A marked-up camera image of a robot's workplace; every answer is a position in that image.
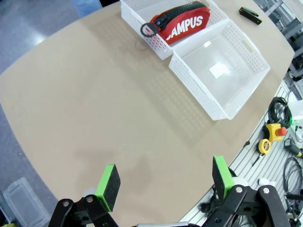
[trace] gray floor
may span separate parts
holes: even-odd
[[[0,2],[0,76],[22,55],[79,17],[71,0]],[[0,105],[0,191],[25,177],[50,214],[57,199],[31,166]]]

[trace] table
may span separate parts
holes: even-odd
[[[232,120],[212,121],[113,4],[57,32],[0,77],[0,103],[27,157],[58,199],[79,199],[116,163],[113,217],[123,226],[179,220],[231,163],[265,112],[293,50],[252,1],[216,1],[271,71]],[[256,26],[239,15],[258,12]]]

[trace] red pencil case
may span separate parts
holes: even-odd
[[[207,25],[210,10],[203,3],[193,1],[154,16],[141,26],[141,34],[153,37],[159,34],[168,44],[201,31]]]

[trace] white storage basket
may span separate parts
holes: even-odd
[[[231,20],[176,45],[169,67],[213,120],[231,120],[270,70]]]
[[[163,60],[172,55],[172,50],[177,43],[168,45],[158,34],[154,37],[144,37],[140,28],[141,25],[150,22],[158,14],[171,8],[190,3],[194,0],[120,0],[122,18],[138,33],[147,44]],[[211,0],[200,0],[210,8],[210,18],[204,30],[211,28],[218,22],[228,19],[228,17]]]

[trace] red button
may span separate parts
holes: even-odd
[[[287,129],[285,127],[276,130],[277,136],[286,136],[286,134],[287,134]]]

